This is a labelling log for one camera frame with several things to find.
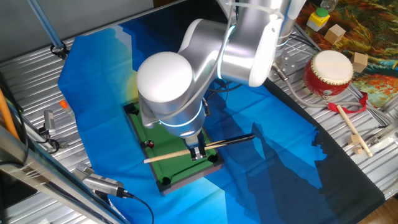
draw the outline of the blue cloth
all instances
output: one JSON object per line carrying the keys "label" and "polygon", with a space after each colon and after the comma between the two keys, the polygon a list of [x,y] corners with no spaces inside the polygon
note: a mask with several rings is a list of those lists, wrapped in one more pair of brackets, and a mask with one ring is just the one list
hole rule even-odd
{"label": "blue cloth", "polygon": [[[147,35],[140,26],[132,21],[128,32],[122,26],[123,33],[134,42]],[[336,223],[318,190],[322,183],[315,161],[326,158],[312,144],[318,131],[264,87],[243,86],[230,92],[226,102],[225,95],[209,101],[212,114],[205,128],[212,140],[248,133],[257,138],[220,148],[225,160],[221,170],[161,196],[149,165],[142,163],[145,158],[123,106],[131,101],[128,84],[137,63],[149,56],[146,51],[169,47],[138,50],[132,43],[130,51],[120,28],[77,37],[58,81],[96,173],[123,182],[146,201],[156,223]],[[140,202],[111,201],[130,222],[150,223]]]}

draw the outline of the metal table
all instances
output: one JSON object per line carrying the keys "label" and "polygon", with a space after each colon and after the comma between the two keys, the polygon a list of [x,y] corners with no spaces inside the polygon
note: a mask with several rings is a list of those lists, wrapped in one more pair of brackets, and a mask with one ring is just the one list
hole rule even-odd
{"label": "metal table", "polygon": [[[99,30],[115,26],[144,14],[127,18]],[[298,27],[294,29],[294,33],[308,38]],[[65,41],[69,49],[73,41],[74,39]],[[283,53],[285,62],[282,68],[285,69],[287,74],[290,74],[289,78],[294,90],[304,100],[311,103],[317,103],[322,99],[311,94],[304,87],[302,69],[315,52],[304,43],[290,39]],[[75,121],[61,109],[58,103],[64,99],[57,86],[63,64],[64,61],[52,55],[48,48],[44,48],[0,64],[0,71],[3,72],[4,78],[10,85],[17,101],[25,109],[24,116],[36,128],[43,125],[44,110],[52,110],[54,112],[57,133],[53,138],[60,142],[67,142],[68,147],[60,149],[53,156],[69,171],[72,171],[78,164],[90,166],[90,160],[79,137]],[[286,84],[276,74],[271,74],[269,78],[281,87],[286,94],[293,97]],[[351,84],[347,90],[330,101],[358,101],[360,97],[360,92]],[[390,108],[395,108],[396,105],[398,105],[398,102],[390,105]],[[374,153],[373,157],[367,157],[365,153],[356,155],[346,141],[351,131],[339,114],[326,108],[306,108],[304,106],[303,108],[329,132],[346,151],[347,155],[384,192],[386,198],[391,197],[398,191],[396,126],[388,130],[379,128],[379,126],[384,126],[384,123],[369,111],[349,115],[359,133],[371,145],[370,150]],[[44,218],[51,223],[92,223],[88,218],[43,193],[37,193],[31,198],[8,208],[6,213],[10,223],[39,223]]]}

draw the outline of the colorful fabric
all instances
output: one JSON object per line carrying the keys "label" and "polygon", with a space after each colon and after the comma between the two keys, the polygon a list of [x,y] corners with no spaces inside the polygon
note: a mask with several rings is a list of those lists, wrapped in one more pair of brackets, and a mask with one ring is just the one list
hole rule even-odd
{"label": "colorful fabric", "polygon": [[[306,23],[320,3],[307,1],[297,23],[322,50],[337,50],[349,58],[355,52],[369,55],[368,67],[353,83],[369,93],[375,107],[382,107],[398,93],[398,1],[339,0],[326,26],[315,32]],[[346,34],[332,46],[324,36],[335,24]]]}

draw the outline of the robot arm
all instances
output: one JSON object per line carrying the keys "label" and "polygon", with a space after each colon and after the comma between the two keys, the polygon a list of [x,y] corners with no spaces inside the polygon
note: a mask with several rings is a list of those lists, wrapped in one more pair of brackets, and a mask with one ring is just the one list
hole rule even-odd
{"label": "robot arm", "polygon": [[[183,138],[193,160],[205,157],[201,133],[205,120],[202,98],[208,86],[216,78],[253,87],[262,85],[274,62],[275,52],[283,50],[281,42],[285,37],[280,38],[280,33],[291,32],[297,16],[293,23],[289,20],[304,2],[240,2],[245,7],[239,8],[237,23],[227,31],[219,22],[193,21],[178,53],[155,54],[138,70],[143,124],[151,128],[160,122],[168,132]],[[281,15],[285,14],[288,19],[284,23]]]}

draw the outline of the red drum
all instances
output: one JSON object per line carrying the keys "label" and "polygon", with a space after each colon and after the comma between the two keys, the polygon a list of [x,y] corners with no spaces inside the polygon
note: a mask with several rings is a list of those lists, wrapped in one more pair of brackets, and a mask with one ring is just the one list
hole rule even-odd
{"label": "red drum", "polygon": [[304,84],[314,94],[334,96],[351,82],[354,68],[350,60],[334,50],[314,55],[304,69]]}

